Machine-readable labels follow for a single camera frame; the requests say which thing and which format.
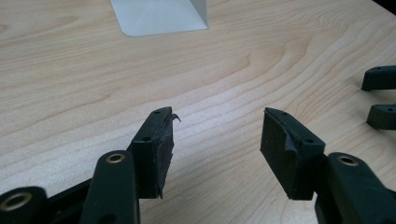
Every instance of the light wood surface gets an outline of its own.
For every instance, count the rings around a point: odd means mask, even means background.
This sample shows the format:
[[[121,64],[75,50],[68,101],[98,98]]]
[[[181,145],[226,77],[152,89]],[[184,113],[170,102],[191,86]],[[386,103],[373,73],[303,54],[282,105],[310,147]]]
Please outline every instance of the light wood surface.
[[[316,223],[259,151],[262,111],[288,111],[396,189],[396,132],[365,123],[396,91],[360,90],[396,64],[396,17],[370,0],[210,0],[210,28],[128,37],[105,1],[0,2],[0,194],[90,178],[147,115],[172,106],[174,158],[142,223]]]

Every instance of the wood grain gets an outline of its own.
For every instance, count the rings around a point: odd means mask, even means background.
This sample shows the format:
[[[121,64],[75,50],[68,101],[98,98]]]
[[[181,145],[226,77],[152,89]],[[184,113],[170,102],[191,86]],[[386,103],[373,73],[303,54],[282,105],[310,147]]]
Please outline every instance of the wood grain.
[[[366,70],[396,64],[394,15],[369,0],[208,4],[208,30],[131,38],[109,1],[0,2],[0,193],[76,185],[168,105],[182,122],[142,223],[316,223],[259,151],[267,106],[396,189],[396,133],[365,123],[396,92],[360,90]]]

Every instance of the white object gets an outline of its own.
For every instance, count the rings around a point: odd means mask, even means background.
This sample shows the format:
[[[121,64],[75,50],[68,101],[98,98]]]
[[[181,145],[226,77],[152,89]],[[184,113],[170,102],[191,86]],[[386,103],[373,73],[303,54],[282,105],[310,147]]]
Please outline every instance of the white object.
[[[110,0],[125,35],[207,29],[206,0]]]

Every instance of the screw hole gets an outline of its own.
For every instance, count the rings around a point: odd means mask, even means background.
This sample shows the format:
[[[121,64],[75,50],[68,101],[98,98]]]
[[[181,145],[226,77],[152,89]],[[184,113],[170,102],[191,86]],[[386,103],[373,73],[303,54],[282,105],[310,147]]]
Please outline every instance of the screw hole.
[[[148,142],[148,141],[151,140],[151,138],[150,137],[143,137],[142,140],[145,141],[145,142]]]
[[[355,160],[353,160],[352,158],[346,157],[346,156],[339,156],[337,158],[338,161],[340,161],[341,163],[345,164],[345,165],[349,165],[349,166],[357,166],[359,165],[359,163]]]
[[[31,199],[32,199],[32,194],[29,192],[16,193],[6,198],[0,204],[0,210],[3,210],[5,212],[15,210],[29,203]]]
[[[123,161],[124,159],[125,159],[125,156],[118,153],[118,154],[113,154],[113,155],[108,156],[106,158],[106,161],[108,163],[118,163],[120,161]]]
[[[116,223],[117,217],[114,214],[106,214],[99,218],[98,224],[113,224]]]

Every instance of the wooden table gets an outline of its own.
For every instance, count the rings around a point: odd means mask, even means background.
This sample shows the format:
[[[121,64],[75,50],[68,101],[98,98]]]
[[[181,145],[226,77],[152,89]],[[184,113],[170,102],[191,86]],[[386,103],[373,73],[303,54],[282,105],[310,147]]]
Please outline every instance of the wooden table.
[[[262,111],[288,111],[396,189],[396,132],[365,122],[395,91],[361,91],[396,64],[396,17],[370,0],[213,0],[210,28],[128,37],[109,1],[0,2],[0,193],[49,196],[90,178],[147,115],[172,106],[174,158],[142,223],[316,223],[259,151]]]

